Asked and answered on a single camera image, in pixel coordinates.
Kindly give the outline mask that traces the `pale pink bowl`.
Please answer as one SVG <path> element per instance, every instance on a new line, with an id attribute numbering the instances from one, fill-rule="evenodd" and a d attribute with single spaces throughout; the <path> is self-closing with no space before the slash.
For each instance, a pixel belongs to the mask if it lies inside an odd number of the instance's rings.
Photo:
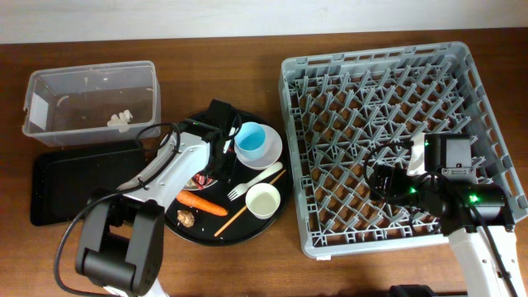
<path id="1" fill-rule="evenodd" d="M 243 143 L 256 140 L 259 147 L 253 150 L 244 148 Z M 283 144 L 278 132 L 269 125 L 248 122 L 235 137 L 234 151 L 238 160 L 246 167 L 262 170 L 270 167 L 281 156 Z"/>

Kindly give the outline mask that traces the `white paper cup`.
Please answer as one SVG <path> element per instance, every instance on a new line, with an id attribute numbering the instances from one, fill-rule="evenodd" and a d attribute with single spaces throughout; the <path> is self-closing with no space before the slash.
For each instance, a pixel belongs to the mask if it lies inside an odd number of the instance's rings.
<path id="1" fill-rule="evenodd" d="M 258 183 L 247 191 L 245 202 L 255 217 L 269 219 L 281 204 L 281 194 L 271 184 Z"/>

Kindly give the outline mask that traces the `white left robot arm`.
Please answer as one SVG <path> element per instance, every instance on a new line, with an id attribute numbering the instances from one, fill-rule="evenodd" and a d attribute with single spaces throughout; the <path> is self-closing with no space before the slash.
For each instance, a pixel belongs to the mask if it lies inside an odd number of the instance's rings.
<path id="1" fill-rule="evenodd" d="M 64 245 L 82 222 L 75 259 L 78 274 L 104 288 L 107 296 L 163 296 L 158 273 L 166 210 L 197 173 L 223 167 L 224 147 L 240 126 L 240 120 L 219 125 L 192 119 L 171 123 L 156 158 L 139 175 L 88 203 L 71 221 L 54 257 L 58 287 L 87 295 L 65 285 L 59 269 Z"/>

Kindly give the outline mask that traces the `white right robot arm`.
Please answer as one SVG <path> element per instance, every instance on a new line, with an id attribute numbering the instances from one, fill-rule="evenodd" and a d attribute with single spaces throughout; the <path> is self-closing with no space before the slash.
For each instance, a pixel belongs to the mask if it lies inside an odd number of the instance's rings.
<path id="1" fill-rule="evenodd" d="M 471 167 L 434 167 L 417 176 L 386 165 L 365 174 L 370 197 L 440 220 L 470 296 L 526 296 L 514 219 L 502 188 L 478 184 Z"/>

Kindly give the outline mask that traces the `light blue plastic cup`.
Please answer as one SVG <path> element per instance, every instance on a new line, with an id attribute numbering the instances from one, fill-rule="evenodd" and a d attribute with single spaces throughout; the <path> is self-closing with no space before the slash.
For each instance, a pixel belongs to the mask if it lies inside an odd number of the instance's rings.
<path id="1" fill-rule="evenodd" d="M 246 122 L 242 124 L 234 141 L 235 148 L 246 159 L 259 159 L 265 151 L 266 131 L 256 122 Z"/>

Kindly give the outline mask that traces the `red snack wrapper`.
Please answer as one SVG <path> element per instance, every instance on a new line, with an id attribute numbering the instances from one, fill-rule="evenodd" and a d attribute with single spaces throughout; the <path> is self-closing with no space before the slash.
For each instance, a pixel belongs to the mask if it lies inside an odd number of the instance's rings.
<path id="1" fill-rule="evenodd" d="M 209 177 L 208 175 L 201 175 L 197 173 L 192 179 L 191 179 L 191 185 L 196 188 L 197 190 L 203 190 L 206 187 L 212 185 L 215 183 L 215 179 Z"/>

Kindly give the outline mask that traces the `grey plate with food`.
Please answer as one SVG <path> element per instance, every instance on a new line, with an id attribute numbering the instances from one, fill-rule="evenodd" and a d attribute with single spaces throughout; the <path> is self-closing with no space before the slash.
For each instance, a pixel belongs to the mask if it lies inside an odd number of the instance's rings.
<path id="1" fill-rule="evenodd" d="M 202 191 L 210 186 L 213 186 L 217 180 L 196 174 L 192 179 L 190 179 L 183 187 L 186 191 Z"/>

